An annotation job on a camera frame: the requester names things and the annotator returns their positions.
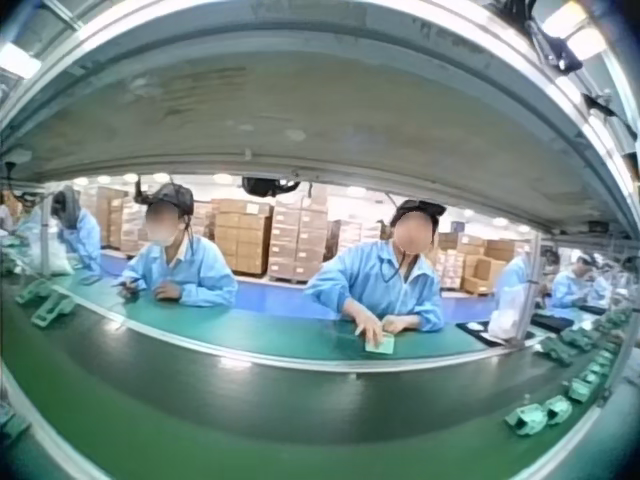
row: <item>green plastic fixture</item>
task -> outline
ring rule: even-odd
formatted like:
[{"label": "green plastic fixture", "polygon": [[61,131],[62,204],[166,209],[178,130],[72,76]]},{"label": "green plastic fixture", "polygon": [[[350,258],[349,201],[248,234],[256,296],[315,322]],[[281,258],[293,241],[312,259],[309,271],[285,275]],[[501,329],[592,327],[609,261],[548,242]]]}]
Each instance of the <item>green plastic fixture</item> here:
[{"label": "green plastic fixture", "polygon": [[568,367],[573,364],[572,352],[556,338],[545,338],[539,345],[542,353],[559,365]]},{"label": "green plastic fixture", "polygon": [[544,408],[547,411],[547,423],[549,425],[558,425],[564,422],[573,411],[571,402],[562,395],[547,400]]},{"label": "green plastic fixture", "polygon": [[576,402],[584,403],[591,396],[591,392],[593,392],[593,386],[579,378],[574,378],[569,384],[569,393],[567,396]]},{"label": "green plastic fixture", "polygon": [[564,330],[560,334],[560,340],[565,344],[576,347],[583,352],[588,352],[593,348],[593,342],[590,338],[586,337],[579,330]]},{"label": "green plastic fixture", "polygon": [[73,299],[61,294],[60,292],[54,292],[44,302],[36,313],[31,317],[31,323],[39,326],[48,326],[58,315],[67,315],[71,313],[71,310],[76,306],[76,302]]},{"label": "green plastic fixture", "polygon": [[504,420],[516,434],[521,436],[534,435],[547,424],[547,411],[534,403],[516,408]]},{"label": "green plastic fixture", "polygon": [[35,297],[44,298],[51,294],[51,286],[44,278],[31,282],[22,292],[16,296],[16,302],[24,305]]}]

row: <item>factory floor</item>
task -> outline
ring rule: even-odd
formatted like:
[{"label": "factory floor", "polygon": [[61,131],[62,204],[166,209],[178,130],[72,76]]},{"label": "factory floor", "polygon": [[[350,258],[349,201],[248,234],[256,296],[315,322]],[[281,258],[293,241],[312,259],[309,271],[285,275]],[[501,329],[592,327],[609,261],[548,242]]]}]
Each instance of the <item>factory floor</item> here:
[{"label": "factory floor", "polygon": [[[105,252],[102,255],[105,272],[119,275],[127,260],[119,254]],[[285,315],[298,318],[336,318],[336,314],[318,305],[304,295],[302,288],[291,285],[275,285],[255,279],[238,278],[236,308],[270,315]],[[493,310],[493,298],[449,296],[442,299],[445,319],[451,323],[486,320]]]}]

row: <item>cardboard box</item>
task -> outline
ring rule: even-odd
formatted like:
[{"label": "cardboard box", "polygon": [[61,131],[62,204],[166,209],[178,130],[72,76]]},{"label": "cardboard box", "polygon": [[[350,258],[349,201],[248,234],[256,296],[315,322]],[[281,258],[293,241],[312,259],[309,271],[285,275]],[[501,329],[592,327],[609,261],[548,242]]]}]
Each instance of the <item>cardboard box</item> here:
[{"label": "cardboard box", "polygon": [[238,242],[236,240],[227,240],[227,239],[218,239],[216,241],[216,245],[222,252],[222,254],[226,257],[229,256],[237,256],[238,254]]},{"label": "cardboard box", "polygon": [[506,262],[501,262],[492,258],[480,257],[477,260],[473,278],[477,280],[484,280],[490,285],[493,285],[506,265]]},{"label": "cardboard box", "polygon": [[273,226],[297,228],[300,226],[300,210],[277,207],[273,212]]},{"label": "cardboard box", "polygon": [[326,239],[327,214],[303,210],[300,213],[300,230],[302,229],[322,230]]},{"label": "cardboard box", "polygon": [[271,217],[259,215],[240,215],[240,228],[264,231],[271,223]]},{"label": "cardboard box", "polygon": [[271,242],[269,258],[279,258],[294,261],[296,258],[296,246],[288,243]]},{"label": "cardboard box", "polygon": [[215,228],[216,243],[218,240],[233,240],[237,242],[239,238],[240,238],[240,230],[238,230],[237,228],[221,227],[216,225],[216,228]]},{"label": "cardboard box", "polygon": [[293,278],[295,262],[289,260],[269,259],[269,275],[275,278]]},{"label": "cardboard box", "polygon": [[296,262],[301,263],[322,263],[324,258],[324,249],[316,248],[299,248],[296,252]]},{"label": "cardboard box", "polygon": [[271,241],[295,245],[298,241],[298,229],[293,227],[272,227]]},{"label": "cardboard box", "polygon": [[298,235],[298,248],[315,248],[324,250],[327,243],[327,230],[308,230],[300,229]]},{"label": "cardboard box", "polygon": [[438,241],[442,249],[458,249],[460,245],[475,245],[484,247],[486,241],[484,238],[476,237],[466,233],[440,233]]},{"label": "cardboard box", "polygon": [[300,280],[302,282],[307,282],[311,280],[311,278],[320,271],[322,268],[322,262],[315,263],[300,263],[296,262],[294,270],[293,270],[293,278],[294,280]]},{"label": "cardboard box", "polygon": [[219,213],[216,215],[216,228],[218,227],[233,227],[238,228],[240,226],[239,213]]},{"label": "cardboard box", "polygon": [[249,257],[249,258],[262,258],[268,252],[266,246],[258,243],[243,243],[238,242],[238,253],[239,257]]},{"label": "cardboard box", "polygon": [[465,277],[473,277],[476,274],[476,264],[479,258],[486,258],[482,255],[466,255],[464,257],[464,272]]},{"label": "cardboard box", "polygon": [[479,280],[473,277],[464,277],[462,280],[462,289],[465,292],[477,294],[491,293],[491,287],[486,280]]}]

